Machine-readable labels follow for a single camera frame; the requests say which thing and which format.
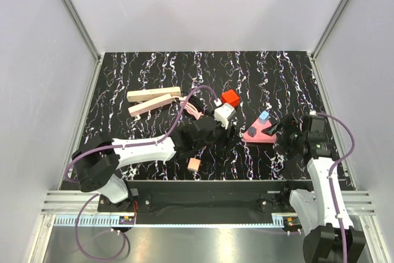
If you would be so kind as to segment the dark grey plug block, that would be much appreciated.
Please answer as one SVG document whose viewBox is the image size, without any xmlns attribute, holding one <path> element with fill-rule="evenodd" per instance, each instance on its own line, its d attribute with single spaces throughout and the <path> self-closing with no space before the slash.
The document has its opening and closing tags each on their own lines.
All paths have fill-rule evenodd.
<svg viewBox="0 0 394 263">
<path fill-rule="evenodd" d="M 248 130 L 247 130 L 247 134 L 249 137 L 255 137 L 257 134 L 257 129 L 254 126 L 251 126 Z"/>
</svg>

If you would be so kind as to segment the blue plug block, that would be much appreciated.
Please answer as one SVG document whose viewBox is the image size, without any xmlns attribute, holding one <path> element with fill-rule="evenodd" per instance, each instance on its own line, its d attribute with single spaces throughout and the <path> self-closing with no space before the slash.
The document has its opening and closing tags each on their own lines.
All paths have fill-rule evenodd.
<svg viewBox="0 0 394 263">
<path fill-rule="evenodd" d="M 260 115 L 259 115 L 259 123 L 262 125 L 265 125 L 268 123 L 270 119 L 270 114 L 267 111 L 263 111 Z"/>
</svg>

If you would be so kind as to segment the beige power strip red sockets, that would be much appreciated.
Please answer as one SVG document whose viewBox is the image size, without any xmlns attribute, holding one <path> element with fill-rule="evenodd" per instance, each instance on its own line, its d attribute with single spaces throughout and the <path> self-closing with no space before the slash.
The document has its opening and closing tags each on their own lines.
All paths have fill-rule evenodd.
<svg viewBox="0 0 394 263">
<path fill-rule="evenodd" d="M 128 102 L 144 102 L 161 97 L 162 95 L 181 96 L 180 87 L 162 87 L 156 89 L 143 89 L 138 91 L 128 91 L 126 99 Z"/>
</svg>

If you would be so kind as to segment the pink plug adapter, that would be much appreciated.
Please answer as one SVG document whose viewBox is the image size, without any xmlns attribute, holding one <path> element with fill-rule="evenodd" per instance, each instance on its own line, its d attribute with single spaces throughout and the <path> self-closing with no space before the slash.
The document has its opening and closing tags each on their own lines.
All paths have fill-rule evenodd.
<svg viewBox="0 0 394 263">
<path fill-rule="evenodd" d="M 187 169 L 189 171 L 198 172 L 200 165 L 201 165 L 201 160 L 196 158 L 190 158 Z"/>
</svg>

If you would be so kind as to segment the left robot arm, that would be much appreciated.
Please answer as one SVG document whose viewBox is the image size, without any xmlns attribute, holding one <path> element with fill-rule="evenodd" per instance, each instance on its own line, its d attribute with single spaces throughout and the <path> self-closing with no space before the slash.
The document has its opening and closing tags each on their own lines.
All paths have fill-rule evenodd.
<svg viewBox="0 0 394 263">
<path fill-rule="evenodd" d="M 224 152 L 238 141 L 239 130 L 234 122 L 224 126 L 211 116 L 202 116 L 149 139 L 115 139 L 99 133 L 78 147 L 72 154 L 71 165 L 81 192 L 99 192 L 116 209 L 127 211 L 133 196 L 126 182 L 116 175 L 120 168 L 152 161 L 185 160 L 209 145 Z"/>
</svg>

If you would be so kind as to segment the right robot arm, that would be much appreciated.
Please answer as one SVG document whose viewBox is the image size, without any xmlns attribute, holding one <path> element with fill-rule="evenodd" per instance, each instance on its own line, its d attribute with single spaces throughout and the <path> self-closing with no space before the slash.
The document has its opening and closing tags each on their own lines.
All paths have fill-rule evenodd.
<svg viewBox="0 0 394 263">
<path fill-rule="evenodd" d="M 337 173 L 338 165 L 349 157 L 336 158 L 326 140 L 326 119 L 336 117 L 312 111 L 301 123 L 287 115 L 263 129 L 268 136 L 278 131 L 277 143 L 288 158 L 300 155 L 304 159 L 313 190 L 288 185 L 279 195 L 285 211 L 295 211 L 305 237 L 305 262 L 357 262 L 366 245 L 366 237 L 355 230 L 345 207 Z"/>
</svg>

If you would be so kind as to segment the red block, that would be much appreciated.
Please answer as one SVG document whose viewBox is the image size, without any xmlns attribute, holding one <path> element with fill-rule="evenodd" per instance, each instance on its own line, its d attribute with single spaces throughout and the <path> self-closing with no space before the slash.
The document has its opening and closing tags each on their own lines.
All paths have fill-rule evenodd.
<svg viewBox="0 0 394 263">
<path fill-rule="evenodd" d="M 240 103 L 240 97 L 238 96 L 238 94 L 233 89 L 230 89 L 230 90 L 222 93 L 222 95 L 221 95 L 221 102 L 222 103 L 228 103 L 232 107 L 237 108 L 239 106 L 239 103 Z"/>
</svg>

